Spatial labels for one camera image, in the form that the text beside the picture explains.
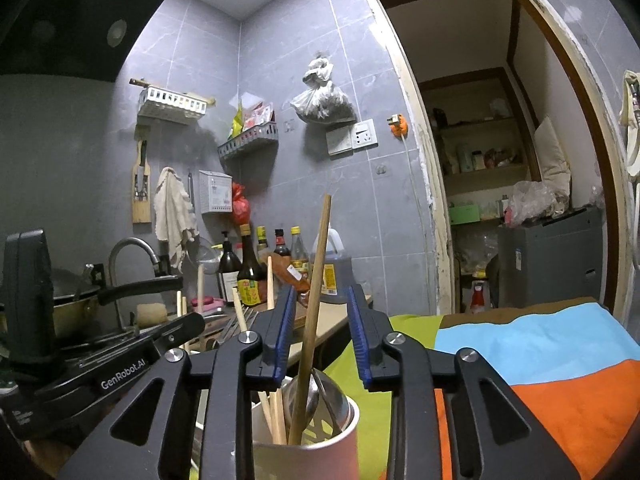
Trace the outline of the metal spoon black handle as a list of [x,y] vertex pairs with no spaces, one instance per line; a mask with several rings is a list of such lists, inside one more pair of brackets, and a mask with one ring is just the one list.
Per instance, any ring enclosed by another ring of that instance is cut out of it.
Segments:
[[332,436],[336,437],[348,427],[350,416],[352,416],[347,396],[340,386],[321,370],[314,368],[312,376],[314,376],[320,396],[326,404],[326,410],[331,419]]

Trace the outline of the white perforated utensil holder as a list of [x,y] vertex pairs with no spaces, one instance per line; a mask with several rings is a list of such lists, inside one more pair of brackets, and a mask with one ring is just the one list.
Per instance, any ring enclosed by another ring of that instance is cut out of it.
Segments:
[[256,479],[358,479],[357,427],[360,409],[349,396],[347,425],[332,434],[323,402],[303,433],[299,446],[275,445],[259,404],[252,406]]

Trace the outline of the metal fork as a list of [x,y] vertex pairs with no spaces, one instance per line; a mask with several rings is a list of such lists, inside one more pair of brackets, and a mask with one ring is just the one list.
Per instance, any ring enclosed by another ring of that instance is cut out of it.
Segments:
[[[255,318],[258,315],[258,312],[254,308],[246,308],[243,310],[245,325],[247,328],[251,328],[254,324]],[[238,317],[235,315],[221,333],[218,335],[214,342],[214,347],[218,348],[222,344],[224,344],[227,340],[237,335],[241,331],[240,321]]]

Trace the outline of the chrome faucet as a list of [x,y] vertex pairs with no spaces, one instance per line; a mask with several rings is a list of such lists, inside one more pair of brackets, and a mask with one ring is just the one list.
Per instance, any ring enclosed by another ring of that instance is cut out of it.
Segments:
[[[154,247],[143,238],[135,236],[123,238],[116,243],[107,258],[107,284],[115,287],[152,280],[155,278],[153,257],[160,258]],[[171,292],[153,292],[117,300],[113,304],[116,330],[123,332],[132,325],[131,317],[137,315],[139,304],[167,306],[170,296]]]

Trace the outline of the dark soy sauce bottle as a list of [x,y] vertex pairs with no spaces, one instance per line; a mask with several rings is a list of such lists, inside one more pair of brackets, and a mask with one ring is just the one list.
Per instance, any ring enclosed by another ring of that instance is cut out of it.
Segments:
[[255,307],[266,301],[267,271],[254,253],[252,230],[248,223],[240,226],[243,261],[238,273],[240,299],[247,307]]

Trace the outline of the black wine bottle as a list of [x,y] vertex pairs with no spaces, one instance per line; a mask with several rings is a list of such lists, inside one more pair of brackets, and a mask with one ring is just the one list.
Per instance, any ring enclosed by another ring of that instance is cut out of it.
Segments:
[[238,274],[242,269],[242,263],[233,250],[229,240],[229,232],[222,232],[222,254],[218,264],[218,282],[222,293],[222,299],[226,304],[233,304],[233,289],[238,284]]

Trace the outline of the colourful patchwork table cloth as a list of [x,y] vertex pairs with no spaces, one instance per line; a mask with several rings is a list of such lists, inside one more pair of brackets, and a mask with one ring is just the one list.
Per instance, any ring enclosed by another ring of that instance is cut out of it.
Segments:
[[357,407],[359,479],[634,479],[639,346],[594,301],[399,315],[347,296],[329,376]]

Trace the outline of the grey cabinet in doorway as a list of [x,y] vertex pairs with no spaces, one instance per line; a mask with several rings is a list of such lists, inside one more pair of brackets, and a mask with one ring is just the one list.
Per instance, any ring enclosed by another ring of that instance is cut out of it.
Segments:
[[558,218],[498,229],[500,308],[524,308],[578,297],[602,286],[601,211],[593,206]]

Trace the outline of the red plastic bag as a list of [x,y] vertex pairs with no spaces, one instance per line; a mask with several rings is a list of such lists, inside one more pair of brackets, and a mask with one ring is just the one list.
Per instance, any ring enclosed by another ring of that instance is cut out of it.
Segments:
[[242,184],[232,182],[232,221],[236,226],[250,223],[250,201],[245,197]]

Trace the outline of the white hanging towel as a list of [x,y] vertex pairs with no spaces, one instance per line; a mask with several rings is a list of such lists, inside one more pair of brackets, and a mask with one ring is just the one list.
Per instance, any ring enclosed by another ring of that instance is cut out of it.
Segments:
[[170,265],[182,272],[188,245],[200,232],[190,197],[174,168],[165,167],[160,172],[153,206],[155,236],[166,245]]

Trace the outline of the wooden knife holder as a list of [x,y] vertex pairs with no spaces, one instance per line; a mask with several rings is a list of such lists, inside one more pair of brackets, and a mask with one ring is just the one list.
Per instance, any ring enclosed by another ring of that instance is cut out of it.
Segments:
[[148,161],[148,137],[150,128],[137,124],[134,128],[134,140],[137,142],[137,155],[131,170],[131,219],[133,224],[151,222],[151,167]]

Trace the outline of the white rubber gloves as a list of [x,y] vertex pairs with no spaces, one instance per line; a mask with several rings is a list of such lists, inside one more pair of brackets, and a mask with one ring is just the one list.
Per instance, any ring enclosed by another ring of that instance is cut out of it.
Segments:
[[639,177],[639,74],[626,70],[620,124],[626,129],[626,167],[629,177]]

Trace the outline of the white wall socket panel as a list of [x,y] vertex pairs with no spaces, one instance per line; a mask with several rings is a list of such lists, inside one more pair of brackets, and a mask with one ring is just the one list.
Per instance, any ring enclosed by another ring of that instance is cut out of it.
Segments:
[[336,128],[326,133],[326,147],[330,156],[370,148],[378,144],[372,119]]

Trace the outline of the white wall box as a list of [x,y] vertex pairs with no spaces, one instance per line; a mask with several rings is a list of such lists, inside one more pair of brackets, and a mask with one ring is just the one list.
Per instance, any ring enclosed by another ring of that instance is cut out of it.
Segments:
[[232,177],[222,172],[198,172],[201,214],[226,214],[232,211]]

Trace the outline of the grey wall shelf basket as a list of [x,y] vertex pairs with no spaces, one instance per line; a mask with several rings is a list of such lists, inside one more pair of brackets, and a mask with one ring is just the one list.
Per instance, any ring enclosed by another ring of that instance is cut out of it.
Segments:
[[249,128],[235,138],[219,145],[217,153],[221,160],[230,160],[254,152],[264,145],[277,143],[278,141],[277,123],[266,122],[263,125]]

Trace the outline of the white plastic bag on wall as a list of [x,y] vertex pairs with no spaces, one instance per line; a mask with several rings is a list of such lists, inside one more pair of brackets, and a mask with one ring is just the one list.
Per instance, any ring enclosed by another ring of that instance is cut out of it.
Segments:
[[332,80],[333,69],[333,63],[324,55],[317,55],[309,62],[303,76],[307,89],[290,101],[292,109],[303,122],[332,126],[356,120],[352,102]]

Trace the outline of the white wall basket rack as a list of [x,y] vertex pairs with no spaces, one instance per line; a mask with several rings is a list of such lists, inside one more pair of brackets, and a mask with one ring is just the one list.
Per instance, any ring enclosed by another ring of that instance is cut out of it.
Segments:
[[141,89],[138,116],[142,118],[191,125],[198,122],[209,108],[217,104],[215,98],[192,92],[172,91],[144,79],[130,78],[129,83]]

